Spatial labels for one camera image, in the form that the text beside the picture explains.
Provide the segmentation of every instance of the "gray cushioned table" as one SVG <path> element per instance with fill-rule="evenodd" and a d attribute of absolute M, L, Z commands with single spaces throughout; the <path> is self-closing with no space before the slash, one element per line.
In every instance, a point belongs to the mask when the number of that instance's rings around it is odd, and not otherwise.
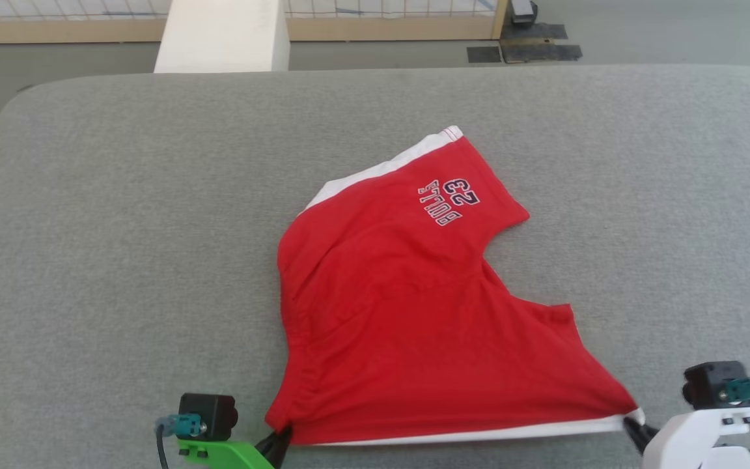
<path fill-rule="evenodd" d="M 572 303 L 653 424 L 688 409 L 685 367 L 750 370 L 750 68 L 81 78 L 0 116 L 0 469 L 156 467 L 152 424 L 185 391 L 235 395 L 235 437 L 267 434 L 277 241 L 324 181 L 450 124 L 532 214 L 490 263 L 516 296 Z M 615 433 L 295 448 L 286 467 L 639 461 Z"/>

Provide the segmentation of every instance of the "sleeve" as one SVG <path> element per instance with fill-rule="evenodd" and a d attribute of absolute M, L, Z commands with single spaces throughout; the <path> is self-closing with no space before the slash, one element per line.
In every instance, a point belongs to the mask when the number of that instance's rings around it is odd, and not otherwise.
<path fill-rule="evenodd" d="M 456 127 L 324 186 L 283 237 L 283 296 L 325 335 L 379 300 L 481 272 L 485 246 L 529 213 Z"/>

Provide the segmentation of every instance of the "red t-shirt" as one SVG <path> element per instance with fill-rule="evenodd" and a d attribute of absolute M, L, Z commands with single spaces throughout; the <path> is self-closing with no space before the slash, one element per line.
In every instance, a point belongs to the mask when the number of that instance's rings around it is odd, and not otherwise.
<path fill-rule="evenodd" d="M 279 246 L 268 424 L 306 445 L 620 430 L 640 410 L 571 308 L 511 296 L 482 257 L 528 217 L 456 127 L 327 183 Z"/>

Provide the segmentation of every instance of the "black device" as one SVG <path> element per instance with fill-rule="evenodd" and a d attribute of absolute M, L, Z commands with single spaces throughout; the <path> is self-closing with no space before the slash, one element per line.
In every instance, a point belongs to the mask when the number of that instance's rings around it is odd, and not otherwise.
<path fill-rule="evenodd" d="M 178 413 L 201 416 L 206 426 L 204 431 L 196 436 L 176 435 L 181 440 L 198 440 L 199 442 L 226 442 L 230 439 L 231 430 L 239 419 L 239 413 L 236 412 L 236 400 L 232 395 L 187 393 L 181 396 Z"/>
<path fill-rule="evenodd" d="M 685 370 L 687 383 L 682 396 L 694 410 L 750 407 L 750 400 L 730 403 L 726 389 L 733 380 L 747 380 L 745 366 L 740 362 L 705 362 Z"/>

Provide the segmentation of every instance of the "cable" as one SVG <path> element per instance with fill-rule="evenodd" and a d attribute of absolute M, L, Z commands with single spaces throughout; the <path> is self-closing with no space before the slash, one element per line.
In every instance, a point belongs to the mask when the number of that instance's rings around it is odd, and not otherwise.
<path fill-rule="evenodd" d="M 164 425 L 158 425 L 155 429 L 155 445 L 158 445 L 158 459 L 161 460 L 161 469 L 169 469 L 167 455 L 164 454 Z"/>

